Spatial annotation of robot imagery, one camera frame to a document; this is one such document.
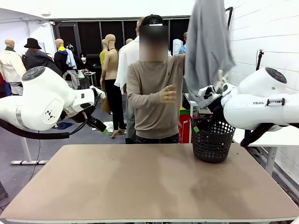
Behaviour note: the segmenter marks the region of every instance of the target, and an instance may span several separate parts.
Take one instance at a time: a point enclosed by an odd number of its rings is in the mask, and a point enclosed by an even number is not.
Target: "black cap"
[[[153,24],[162,24],[165,26],[164,20],[162,19],[161,16],[159,15],[149,15],[146,16],[140,26],[148,26],[148,25],[153,25]]]

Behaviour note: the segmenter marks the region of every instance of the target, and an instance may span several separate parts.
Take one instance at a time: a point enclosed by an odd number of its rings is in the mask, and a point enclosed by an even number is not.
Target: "green tag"
[[[193,130],[195,131],[195,133],[199,132],[199,129],[196,126],[193,128]]]

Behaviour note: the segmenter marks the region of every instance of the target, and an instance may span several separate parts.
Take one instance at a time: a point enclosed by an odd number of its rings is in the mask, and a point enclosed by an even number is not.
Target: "yellow top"
[[[64,46],[61,46],[58,48],[58,51],[64,51],[65,50],[65,47]]]
[[[108,51],[102,51],[100,53],[100,61],[101,61],[101,66],[102,66],[102,69],[104,67],[104,60],[105,60],[105,54],[107,53]]]

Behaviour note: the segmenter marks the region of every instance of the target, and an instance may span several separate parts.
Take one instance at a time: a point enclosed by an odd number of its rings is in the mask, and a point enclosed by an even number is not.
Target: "beige sweater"
[[[167,138],[178,133],[185,54],[167,62],[137,61],[128,67],[128,102],[135,108],[136,135],[148,139]],[[177,92],[176,104],[161,104],[159,92],[168,85]]]

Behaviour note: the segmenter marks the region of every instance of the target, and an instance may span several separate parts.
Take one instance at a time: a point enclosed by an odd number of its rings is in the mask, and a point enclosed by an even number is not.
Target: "gray shirt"
[[[185,82],[192,99],[204,107],[203,98],[198,96],[199,90],[217,83],[218,70],[223,70],[224,75],[235,65],[229,47],[223,0],[196,0],[187,42]]]

